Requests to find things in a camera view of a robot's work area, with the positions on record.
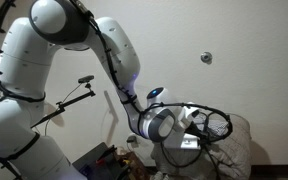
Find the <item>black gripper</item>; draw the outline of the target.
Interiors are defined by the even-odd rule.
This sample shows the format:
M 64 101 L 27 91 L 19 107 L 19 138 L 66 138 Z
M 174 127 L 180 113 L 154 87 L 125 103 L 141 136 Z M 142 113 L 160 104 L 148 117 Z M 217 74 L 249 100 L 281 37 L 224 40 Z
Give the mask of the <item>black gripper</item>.
M 187 133 L 199 137 L 201 140 L 208 141 L 209 135 L 206 132 L 203 132 L 198 129 L 195 123 L 191 122 L 187 128 Z

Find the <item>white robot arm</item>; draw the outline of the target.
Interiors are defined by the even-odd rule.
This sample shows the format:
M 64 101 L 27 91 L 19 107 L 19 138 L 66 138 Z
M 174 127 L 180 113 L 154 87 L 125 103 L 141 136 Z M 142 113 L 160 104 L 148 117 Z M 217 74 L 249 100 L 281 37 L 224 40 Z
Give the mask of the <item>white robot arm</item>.
M 162 142 L 175 127 L 192 127 L 199 105 L 179 103 L 165 88 L 149 93 L 146 108 L 138 102 L 139 59 L 116 20 L 95 18 L 80 0 L 35 0 L 28 16 L 3 30 L 14 2 L 5 0 L 0 7 L 0 163 L 16 180 L 88 180 L 51 137 L 33 129 L 45 118 L 45 84 L 61 48 L 96 54 L 135 134 Z

